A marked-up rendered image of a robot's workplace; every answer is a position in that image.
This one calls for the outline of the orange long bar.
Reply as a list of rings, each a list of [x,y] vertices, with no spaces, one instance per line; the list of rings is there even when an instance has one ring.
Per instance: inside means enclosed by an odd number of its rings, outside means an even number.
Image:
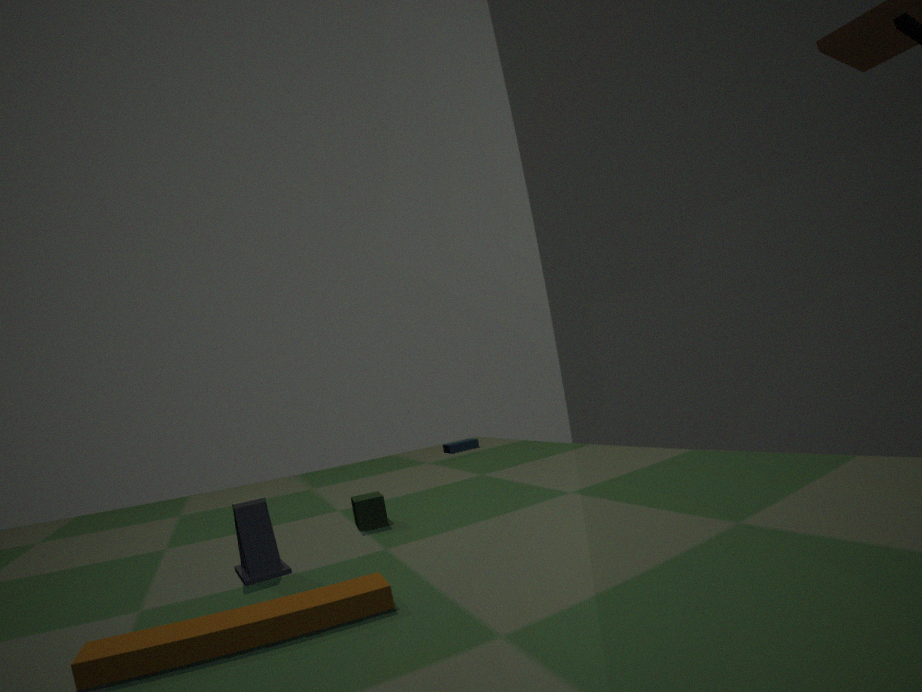
[[[76,689],[204,661],[395,608],[376,572],[277,599],[86,642],[71,664]]]

